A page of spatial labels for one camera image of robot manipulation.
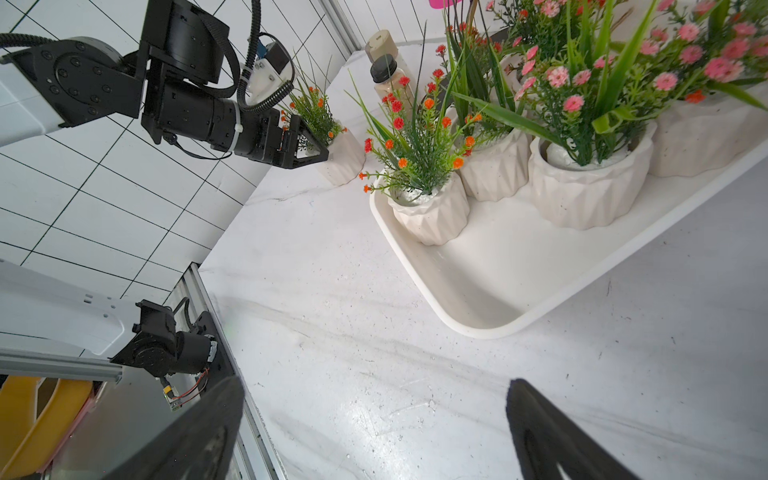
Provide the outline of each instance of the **geometric ceramic planter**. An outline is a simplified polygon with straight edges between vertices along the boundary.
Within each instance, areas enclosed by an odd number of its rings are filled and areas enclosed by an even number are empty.
[[[529,144],[516,128],[490,147],[474,149],[458,171],[467,195],[481,202],[514,195],[528,182]]]
[[[531,202],[540,215],[558,227],[586,230],[604,227],[627,213],[650,166],[656,124],[649,121],[645,133],[625,159],[597,170],[563,170],[542,156],[549,142],[531,142],[528,175]]]
[[[365,162],[362,145],[352,132],[343,131],[328,146],[328,160],[315,165],[331,184],[338,187],[357,177]]]
[[[768,85],[748,92],[764,102]],[[675,101],[657,122],[650,160],[656,177],[694,177],[725,167],[768,136],[768,113],[725,94],[699,104]]]
[[[395,218],[421,243],[443,245],[466,227],[469,203],[456,172],[440,191],[422,205],[406,207],[388,197]]]

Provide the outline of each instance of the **white table surface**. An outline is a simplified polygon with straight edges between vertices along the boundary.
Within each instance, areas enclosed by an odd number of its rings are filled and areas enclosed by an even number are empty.
[[[342,70],[329,101],[362,143],[350,85]],[[271,169],[200,274],[291,480],[520,478],[504,410],[519,377],[641,478],[765,478],[766,184],[762,162],[503,339],[444,325],[362,182],[313,167]]]

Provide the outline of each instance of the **black bottle cap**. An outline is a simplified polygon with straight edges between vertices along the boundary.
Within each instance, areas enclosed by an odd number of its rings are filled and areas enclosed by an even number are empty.
[[[371,65],[371,77],[377,84],[384,83],[395,74],[397,70],[397,61],[390,54],[384,54],[378,57]]]

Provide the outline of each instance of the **white tray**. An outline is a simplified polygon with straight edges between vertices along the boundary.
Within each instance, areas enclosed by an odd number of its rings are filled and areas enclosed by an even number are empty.
[[[648,176],[630,212],[608,227],[557,228],[530,203],[530,185],[499,202],[470,199],[469,224],[426,247],[392,214],[386,196],[371,211],[392,249],[446,325],[479,339],[530,325],[639,250],[768,155],[768,141],[728,167],[696,177]]]

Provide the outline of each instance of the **bottle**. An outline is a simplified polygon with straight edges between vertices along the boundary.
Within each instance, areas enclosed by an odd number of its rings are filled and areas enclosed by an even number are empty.
[[[397,68],[397,61],[390,55],[384,54],[371,65],[371,78],[376,94],[383,99],[389,94],[395,94],[402,102],[402,116],[409,119],[413,113],[413,90],[411,83],[403,85],[400,80],[407,75],[402,69]]]
[[[400,55],[400,50],[397,49],[395,41],[392,40],[392,36],[390,35],[389,30],[379,30],[373,34],[373,36],[368,40],[368,43],[366,43],[365,50],[371,63],[385,54],[390,54],[393,56],[400,70],[406,74],[406,77],[413,80],[412,89],[416,88],[416,77],[413,76],[411,69],[408,68],[406,61],[403,59],[402,55]]]

